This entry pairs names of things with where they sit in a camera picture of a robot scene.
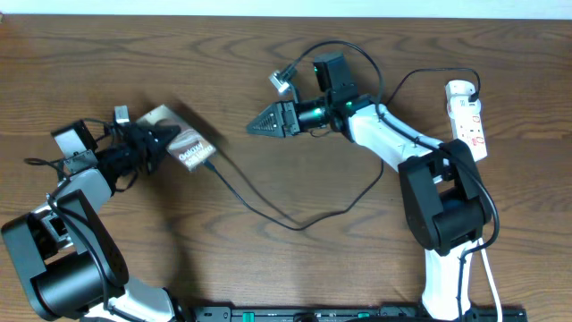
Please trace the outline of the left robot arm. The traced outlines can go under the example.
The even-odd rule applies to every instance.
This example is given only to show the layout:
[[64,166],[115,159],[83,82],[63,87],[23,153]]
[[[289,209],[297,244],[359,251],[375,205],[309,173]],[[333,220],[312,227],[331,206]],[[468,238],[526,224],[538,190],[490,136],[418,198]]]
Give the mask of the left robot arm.
[[98,216],[122,176],[153,173],[177,125],[105,123],[111,137],[98,149],[85,121],[52,136],[63,158],[28,158],[28,165],[56,170],[58,183],[46,202],[4,224],[4,245],[30,306],[44,320],[190,321],[193,317],[164,288],[130,276],[124,257]]

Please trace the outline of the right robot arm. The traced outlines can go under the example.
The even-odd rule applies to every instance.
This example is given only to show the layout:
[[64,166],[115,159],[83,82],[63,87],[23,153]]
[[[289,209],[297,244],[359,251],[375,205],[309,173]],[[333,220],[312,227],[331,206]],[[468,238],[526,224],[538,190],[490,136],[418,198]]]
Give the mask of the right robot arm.
[[481,81],[446,84],[452,139],[443,142],[402,122],[378,98],[360,93],[342,53],[315,58],[322,94],[311,100],[301,99],[294,85],[297,65],[270,75],[277,92],[292,98],[269,105],[248,124],[248,133],[287,138],[328,126],[381,158],[400,178],[408,228],[425,250],[423,309],[433,319],[467,320],[470,261],[489,245],[484,226],[498,222],[476,167],[487,156]]

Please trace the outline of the white USB charger plug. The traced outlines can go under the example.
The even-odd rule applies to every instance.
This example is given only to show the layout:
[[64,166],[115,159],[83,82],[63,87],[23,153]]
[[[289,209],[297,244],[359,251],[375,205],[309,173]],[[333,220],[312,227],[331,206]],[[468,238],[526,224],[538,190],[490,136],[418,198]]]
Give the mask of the white USB charger plug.
[[451,80],[445,86],[449,110],[465,110],[478,114],[482,104],[479,100],[475,85],[467,80]]

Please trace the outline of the white power strip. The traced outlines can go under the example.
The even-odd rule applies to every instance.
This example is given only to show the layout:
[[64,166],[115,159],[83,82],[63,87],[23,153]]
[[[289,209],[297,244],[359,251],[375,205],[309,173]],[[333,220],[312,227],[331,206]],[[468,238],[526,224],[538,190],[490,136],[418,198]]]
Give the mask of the white power strip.
[[469,101],[469,96],[453,96],[447,104],[452,135],[454,139],[464,141],[478,162],[487,157],[487,148],[481,118],[481,102]]

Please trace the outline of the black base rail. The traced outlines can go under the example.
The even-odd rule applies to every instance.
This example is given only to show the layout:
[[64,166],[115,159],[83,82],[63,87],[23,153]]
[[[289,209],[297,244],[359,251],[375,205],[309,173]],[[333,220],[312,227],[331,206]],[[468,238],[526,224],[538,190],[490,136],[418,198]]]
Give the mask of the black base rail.
[[231,308],[193,309],[198,322],[295,322],[295,321],[436,321],[420,305],[384,305],[379,308]]

